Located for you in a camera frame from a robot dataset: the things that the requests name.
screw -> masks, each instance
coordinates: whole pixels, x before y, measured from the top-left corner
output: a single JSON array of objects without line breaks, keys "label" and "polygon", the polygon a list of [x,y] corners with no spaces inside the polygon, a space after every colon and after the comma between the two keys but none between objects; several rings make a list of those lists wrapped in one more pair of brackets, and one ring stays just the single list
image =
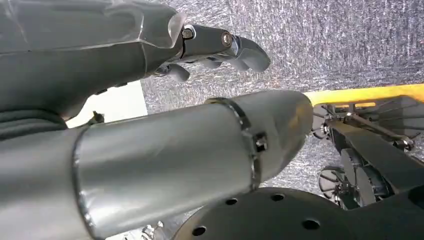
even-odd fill
[{"label": "screw", "polygon": [[194,36],[193,32],[188,28],[186,28],[182,31],[182,38],[183,39],[192,39],[193,36]]},{"label": "screw", "polygon": [[227,31],[224,32],[222,34],[222,44],[225,47],[230,47],[232,42],[233,42],[233,38],[232,38],[231,34]]}]

silver cylindrical arm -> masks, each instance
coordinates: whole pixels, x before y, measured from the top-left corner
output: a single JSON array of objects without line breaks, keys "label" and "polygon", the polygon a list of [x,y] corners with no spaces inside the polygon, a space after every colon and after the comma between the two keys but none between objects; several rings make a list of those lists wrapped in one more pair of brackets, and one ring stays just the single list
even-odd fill
[{"label": "silver cylindrical arm", "polygon": [[91,234],[107,238],[152,221],[229,198],[278,174],[302,147],[312,126],[309,99],[294,91],[236,97],[252,134],[266,150],[252,150],[240,117],[224,104],[203,104],[92,126],[75,152],[80,206]]}]

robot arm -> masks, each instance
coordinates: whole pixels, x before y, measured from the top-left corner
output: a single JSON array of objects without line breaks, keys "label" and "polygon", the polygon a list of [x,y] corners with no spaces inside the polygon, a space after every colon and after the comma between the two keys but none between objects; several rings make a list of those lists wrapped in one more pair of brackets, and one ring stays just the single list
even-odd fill
[{"label": "robot arm", "polygon": [[[227,61],[240,70],[264,71],[270,59],[253,41],[226,30],[182,27],[172,21],[180,15],[167,7],[158,12],[156,4],[9,2],[2,7],[21,27],[16,39],[23,42],[4,45],[0,57],[4,238],[104,239],[250,192],[290,162],[311,128],[306,96],[268,91],[67,129],[64,120],[93,94],[150,75],[185,79],[181,68],[175,71],[177,63],[214,68]],[[73,21],[90,14],[77,33],[93,37],[72,38]],[[141,33],[128,16],[143,17]],[[141,35],[134,38],[126,24]],[[42,26],[58,32],[37,35]],[[90,32],[95,27],[103,37]]]}]

bolt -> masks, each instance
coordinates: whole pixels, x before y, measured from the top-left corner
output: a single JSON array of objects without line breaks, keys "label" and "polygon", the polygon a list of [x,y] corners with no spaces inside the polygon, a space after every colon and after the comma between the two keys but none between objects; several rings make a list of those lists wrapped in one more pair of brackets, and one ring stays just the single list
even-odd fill
[{"label": "bolt", "polygon": [[222,44],[225,47],[230,47],[231,43],[233,43],[233,37],[231,36],[231,34],[229,32],[224,32],[222,34]]},{"label": "bolt", "polygon": [[186,28],[182,31],[182,38],[183,39],[192,39],[193,38],[193,32],[192,30]]},{"label": "bolt", "polygon": [[268,149],[267,139],[263,136],[256,140],[256,151],[258,153],[266,151]]},{"label": "bolt", "polygon": [[324,134],[324,135],[327,135],[330,132],[329,126],[327,126],[327,124],[325,124],[325,123],[321,124],[321,126],[319,128],[321,129],[321,133]]}]

hole in plate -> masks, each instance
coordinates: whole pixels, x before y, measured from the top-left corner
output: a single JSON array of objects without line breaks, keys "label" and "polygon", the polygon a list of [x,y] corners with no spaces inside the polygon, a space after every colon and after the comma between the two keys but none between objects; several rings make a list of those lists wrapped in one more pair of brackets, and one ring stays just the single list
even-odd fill
[{"label": "hole in plate", "polygon": [[236,204],[238,201],[237,201],[237,199],[235,199],[235,198],[231,198],[231,199],[228,199],[228,200],[226,200],[225,201],[225,204],[227,204],[227,205],[234,205],[234,204]]},{"label": "hole in plate", "polygon": [[204,234],[205,232],[206,232],[206,227],[204,227],[204,226],[199,226],[199,227],[196,227],[196,228],[193,230],[192,234],[193,234],[193,236],[198,237],[198,236],[200,236],[200,235]]},{"label": "hole in plate", "polygon": [[302,222],[302,226],[306,230],[317,230],[320,228],[320,223],[318,221],[308,219]]},{"label": "hole in plate", "polygon": [[281,200],[284,199],[284,195],[283,194],[274,194],[274,195],[271,196],[271,199],[274,202],[278,202],[278,201],[281,201]]}]

